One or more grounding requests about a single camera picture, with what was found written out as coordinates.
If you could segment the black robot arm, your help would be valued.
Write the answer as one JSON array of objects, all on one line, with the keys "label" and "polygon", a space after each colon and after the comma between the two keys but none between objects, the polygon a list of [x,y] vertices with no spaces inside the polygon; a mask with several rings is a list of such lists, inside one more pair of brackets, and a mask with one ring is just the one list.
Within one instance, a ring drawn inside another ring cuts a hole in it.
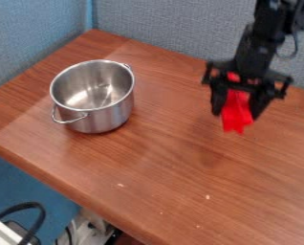
[{"label": "black robot arm", "polygon": [[297,56],[298,33],[304,31],[304,0],[258,0],[255,21],[246,26],[231,60],[210,60],[202,83],[211,87],[211,111],[226,109],[229,90],[250,94],[249,109],[257,120],[294,83],[290,75],[270,68],[274,56]]}]

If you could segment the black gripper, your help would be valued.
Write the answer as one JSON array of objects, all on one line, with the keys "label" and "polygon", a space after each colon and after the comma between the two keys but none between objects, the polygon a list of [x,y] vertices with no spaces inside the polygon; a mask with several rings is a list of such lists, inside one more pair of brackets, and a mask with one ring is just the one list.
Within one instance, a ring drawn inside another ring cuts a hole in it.
[{"label": "black gripper", "polygon": [[253,93],[250,109],[257,120],[274,99],[283,99],[293,78],[270,69],[286,38],[270,38],[246,27],[233,60],[209,61],[203,84],[211,85],[213,114],[219,116],[229,99],[229,88]]}]

